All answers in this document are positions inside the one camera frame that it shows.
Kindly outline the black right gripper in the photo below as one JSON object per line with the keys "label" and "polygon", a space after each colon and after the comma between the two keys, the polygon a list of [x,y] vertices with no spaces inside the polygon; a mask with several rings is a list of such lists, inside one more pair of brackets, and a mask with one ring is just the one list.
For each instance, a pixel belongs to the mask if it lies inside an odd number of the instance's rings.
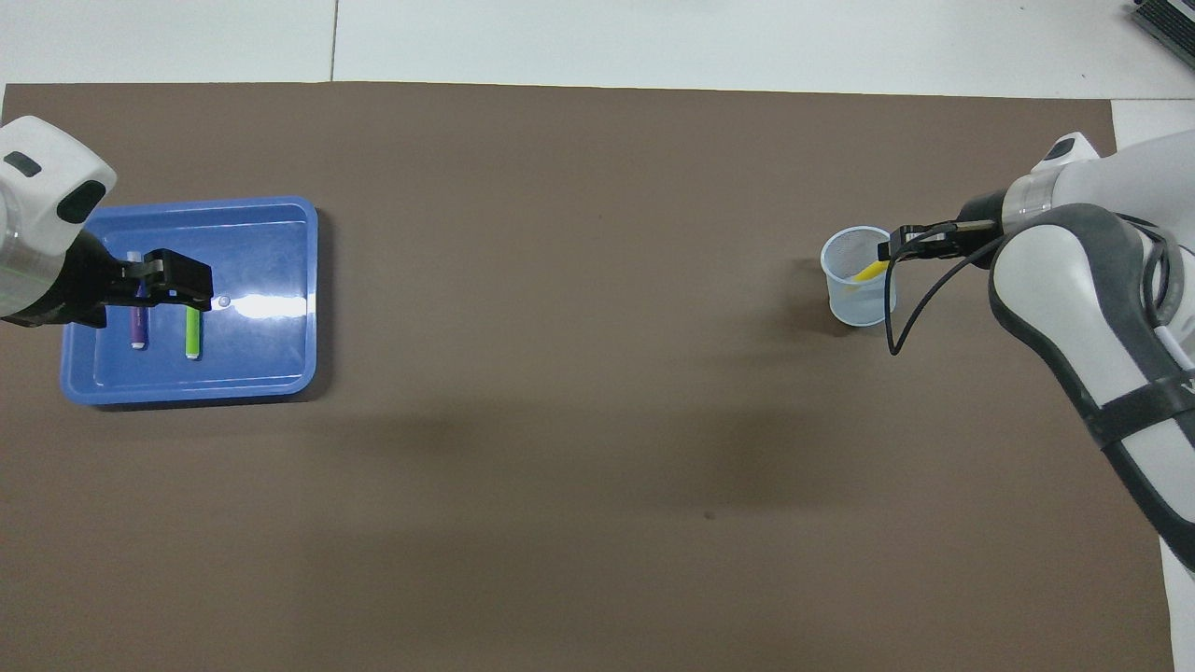
{"label": "black right gripper", "polygon": [[963,259],[1004,234],[1006,191],[991,191],[962,204],[957,220],[901,227],[901,236],[880,243],[880,262],[894,259]]}

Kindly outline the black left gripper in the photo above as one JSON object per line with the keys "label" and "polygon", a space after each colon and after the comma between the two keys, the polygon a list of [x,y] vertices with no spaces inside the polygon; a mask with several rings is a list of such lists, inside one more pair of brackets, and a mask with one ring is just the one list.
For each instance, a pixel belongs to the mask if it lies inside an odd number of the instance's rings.
{"label": "black left gripper", "polygon": [[78,323],[91,328],[108,324],[105,299],[114,285],[124,276],[146,287],[125,299],[133,308],[180,305],[196,311],[210,311],[209,295],[188,295],[178,291],[210,291],[212,268],[171,248],[153,248],[145,253],[117,259],[90,232],[81,232],[65,251],[63,270],[49,289],[5,320],[23,328]]}

